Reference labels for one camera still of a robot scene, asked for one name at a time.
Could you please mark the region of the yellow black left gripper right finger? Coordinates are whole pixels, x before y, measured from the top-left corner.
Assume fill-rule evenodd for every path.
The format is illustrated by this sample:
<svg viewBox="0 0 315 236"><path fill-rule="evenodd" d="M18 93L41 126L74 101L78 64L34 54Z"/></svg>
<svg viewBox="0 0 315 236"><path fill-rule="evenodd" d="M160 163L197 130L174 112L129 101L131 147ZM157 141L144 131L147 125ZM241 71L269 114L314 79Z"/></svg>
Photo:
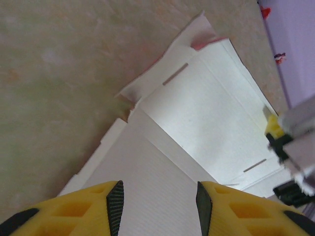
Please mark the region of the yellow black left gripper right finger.
<svg viewBox="0 0 315 236"><path fill-rule="evenodd" d="M313 236L315 223L298 210L211 181L197 184L203 236Z"/></svg>

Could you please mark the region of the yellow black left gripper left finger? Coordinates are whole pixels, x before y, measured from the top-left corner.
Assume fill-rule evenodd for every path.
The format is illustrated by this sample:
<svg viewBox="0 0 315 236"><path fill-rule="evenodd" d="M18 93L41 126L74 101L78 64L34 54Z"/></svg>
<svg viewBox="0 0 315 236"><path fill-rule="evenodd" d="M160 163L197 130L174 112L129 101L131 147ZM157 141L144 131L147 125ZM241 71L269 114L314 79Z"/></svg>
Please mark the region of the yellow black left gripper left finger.
<svg viewBox="0 0 315 236"><path fill-rule="evenodd" d="M37 203L0 225L2 236L117 236L123 181L109 181Z"/></svg>

